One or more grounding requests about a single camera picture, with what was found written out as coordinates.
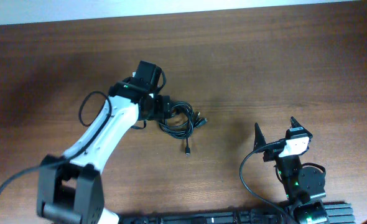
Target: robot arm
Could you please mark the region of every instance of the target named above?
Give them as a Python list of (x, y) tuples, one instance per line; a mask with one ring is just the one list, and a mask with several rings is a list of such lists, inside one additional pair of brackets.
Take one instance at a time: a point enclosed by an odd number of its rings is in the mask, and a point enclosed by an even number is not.
[[(156, 65), (140, 62), (134, 77), (110, 88), (108, 100), (97, 118), (62, 158), (50, 155), (44, 158), (42, 164), (51, 164), (76, 155), (60, 166), (40, 170), (38, 216), (55, 223), (119, 222), (117, 214), (104, 208), (101, 173), (122, 136), (136, 121), (169, 118), (171, 108), (166, 103), (169, 97), (152, 97), (160, 90), (157, 87), (160, 74), (162, 70)], [(72, 179), (77, 182), (75, 189), (66, 184)]]
[(328, 213), (322, 203), (326, 197), (326, 169), (314, 163), (301, 164), (300, 156), (309, 150), (313, 135), (294, 117), (290, 122), (285, 138), (269, 144), (256, 123), (253, 153), (263, 152), (264, 162), (276, 162), (276, 176), (288, 199), (287, 216), (295, 218), (296, 223), (328, 223)]

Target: black cable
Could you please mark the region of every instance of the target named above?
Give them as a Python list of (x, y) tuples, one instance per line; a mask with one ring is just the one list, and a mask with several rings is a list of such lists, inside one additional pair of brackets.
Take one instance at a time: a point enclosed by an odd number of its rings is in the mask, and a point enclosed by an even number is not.
[(243, 166), (246, 163), (246, 161), (254, 154), (254, 153), (259, 153), (259, 152), (263, 152), (265, 151), (265, 149), (267, 149), (268, 147), (272, 146), (273, 144), (280, 144), (279, 141), (277, 142), (272, 142), (272, 143), (268, 143), (265, 146), (262, 146), (256, 150), (253, 150), (252, 152), (250, 152), (244, 159), (243, 162), (241, 162), (240, 164), (240, 168), (239, 168), (239, 176), (240, 176), (240, 180), (241, 183), (244, 185), (244, 187), (256, 198), (260, 199), (261, 201), (265, 202), (266, 204), (274, 207), (277, 211), (279, 211), (281, 214), (289, 217), (294, 223), (298, 223), (294, 217), (292, 217), (291, 215), (289, 215), (283, 208), (275, 205), (273, 202), (270, 202), (268, 200), (266, 200), (265, 198), (262, 198), (261, 196), (259, 196), (258, 194), (254, 193), (246, 184), (246, 182), (243, 179)]
[(186, 139), (185, 153), (190, 155), (189, 137), (193, 134), (193, 130), (203, 126), (206, 122), (206, 118), (199, 117), (200, 113), (195, 114), (192, 106), (187, 102), (175, 102), (171, 109), (175, 109), (178, 113), (183, 113), (188, 120), (183, 124), (170, 126), (167, 123), (167, 119), (159, 121), (160, 129), (176, 139)]
[(275, 173), (276, 173), (277, 179), (279, 180), (280, 183), (283, 184), (283, 180), (282, 180), (282, 178), (281, 178), (281, 176), (279, 174), (279, 169), (277, 168), (277, 165), (274, 165), (274, 167), (275, 167)]
[[(102, 129), (104, 128), (104, 126), (106, 125), (106, 123), (108, 122), (110, 116), (111, 116), (111, 102), (110, 99), (108, 98), (108, 96), (106, 96), (104, 93), (102, 93), (101, 91), (93, 91), (91, 92), (83, 101), (83, 103), (80, 106), (80, 112), (82, 111), (85, 103), (87, 102), (87, 100), (89, 99), (89, 96), (93, 95), (93, 94), (101, 94), (102, 96), (104, 96), (106, 98), (106, 101), (109, 104), (109, 113), (107, 114), (105, 120), (103, 121), (103, 123), (101, 124), (101, 126), (98, 128), (98, 130), (96, 131), (96, 133), (92, 136), (92, 138), (74, 155), (62, 160), (62, 161), (58, 161), (58, 162), (53, 162), (50, 164), (43, 164), (43, 165), (38, 165), (38, 166), (34, 166), (34, 167), (30, 167), (27, 169), (24, 169), (16, 174), (14, 174), (13, 176), (11, 176), (10, 178), (8, 178), (6, 181), (4, 181), (4, 183), (1, 184), (0, 186), (0, 196), (2, 191), (14, 180), (22, 177), (23, 175), (29, 174), (31, 172), (35, 172), (38, 171), (39, 169), (42, 168), (49, 168), (49, 167), (55, 167), (55, 166), (60, 166), (63, 164), (66, 164), (68, 162), (70, 162), (72, 159), (78, 157), (81, 153), (83, 153), (91, 144), (92, 142), (96, 139), (96, 137), (99, 135), (99, 133), (102, 131)], [(81, 113), (79, 113), (79, 119), (80, 122), (83, 124), (82, 119), (81, 119)]]
[(143, 127), (139, 127), (139, 126), (135, 126), (135, 125), (132, 125), (131, 126), (132, 129), (135, 129), (135, 130), (142, 130), (142, 129), (145, 129), (146, 128), (146, 121), (144, 121), (144, 126)]

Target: white wall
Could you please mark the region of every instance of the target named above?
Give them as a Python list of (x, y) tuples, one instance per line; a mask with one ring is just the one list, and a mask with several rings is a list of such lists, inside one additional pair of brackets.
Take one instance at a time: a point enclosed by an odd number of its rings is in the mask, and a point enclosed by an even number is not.
[(212, 11), (351, 0), (0, 0), (0, 24)]

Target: cable plug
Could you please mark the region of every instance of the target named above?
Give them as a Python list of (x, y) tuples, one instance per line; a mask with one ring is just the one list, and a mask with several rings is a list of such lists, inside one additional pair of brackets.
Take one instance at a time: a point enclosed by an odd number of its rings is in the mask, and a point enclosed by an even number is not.
[(190, 148), (187, 145), (186, 145), (186, 148), (185, 148), (185, 154), (186, 154), (186, 156), (190, 156)]
[(204, 118), (204, 119), (202, 119), (199, 123), (198, 123), (198, 125), (196, 126), (196, 128), (200, 128), (201, 126), (203, 126), (204, 124), (206, 124), (207, 123), (207, 118)]

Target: wood grain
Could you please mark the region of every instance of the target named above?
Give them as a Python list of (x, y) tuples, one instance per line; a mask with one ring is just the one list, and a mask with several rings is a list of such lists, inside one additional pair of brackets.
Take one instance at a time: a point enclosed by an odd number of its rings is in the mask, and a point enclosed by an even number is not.
[[(85, 131), (78, 107), (140, 60), (162, 67), (162, 94), (209, 120), (183, 142), (155, 123), (130, 130), (103, 172), (106, 206), (118, 213), (253, 207), (239, 181), (254, 123), (267, 141), (290, 116), (314, 134), (303, 162), (327, 168), (326, 201), (352, 203), (367, 219), (367, 2), (0, 26), (0, 184), (60, 155)], [(101, 98), (89, 102), (94, 117)], [(250, 187), (285, 200), (273, 163), (245, 167)], [(1, 196), (0, 223), (49, 223), (35, 215), (37, 174)]]

